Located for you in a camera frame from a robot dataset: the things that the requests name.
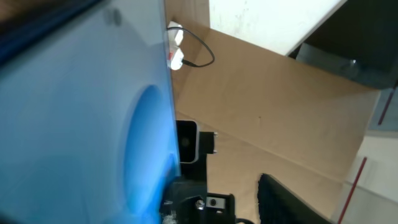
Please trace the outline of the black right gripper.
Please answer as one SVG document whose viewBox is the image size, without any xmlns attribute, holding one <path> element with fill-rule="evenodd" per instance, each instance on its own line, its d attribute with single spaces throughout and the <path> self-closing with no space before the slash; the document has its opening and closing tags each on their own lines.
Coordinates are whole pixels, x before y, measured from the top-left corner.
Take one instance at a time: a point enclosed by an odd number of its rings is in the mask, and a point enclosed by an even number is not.
<svg viewBox="0 0 398 224">
<path fill-rule="evenodd" d="M 160 215 L 162 224 L 234 224 L 234 195 L 208 192 L 207 155 L 214 154 L 214 132 L 199 132 L 198 160 L 181 164 L 181 176 L 164 190 Z"/>
</svg>

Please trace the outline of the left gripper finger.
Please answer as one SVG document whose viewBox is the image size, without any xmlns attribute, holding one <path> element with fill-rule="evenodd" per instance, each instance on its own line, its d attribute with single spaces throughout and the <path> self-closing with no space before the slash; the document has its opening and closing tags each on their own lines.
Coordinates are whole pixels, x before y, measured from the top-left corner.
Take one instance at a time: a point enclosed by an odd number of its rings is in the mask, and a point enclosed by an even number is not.
<svg viewBox="0 0 398 224">
<path fill-rule="evenodd" d="M 258 181 L 258 212 L 265 224 L 331 224 L 269 174 Z"/>
</svg>

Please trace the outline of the blue Samsung Galaxy smartphone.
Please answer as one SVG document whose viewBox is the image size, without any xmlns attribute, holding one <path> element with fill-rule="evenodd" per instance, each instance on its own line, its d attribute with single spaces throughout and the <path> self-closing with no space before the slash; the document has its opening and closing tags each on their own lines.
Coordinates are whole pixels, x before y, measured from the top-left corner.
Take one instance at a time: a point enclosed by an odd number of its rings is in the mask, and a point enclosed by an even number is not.
<svg viewBox="0 0 398 224">
<path fill-rule="evenodd" d="M 160 223 L 167 51 L 160 0 L 1 2 L 2 223 Z"/>
</svg>

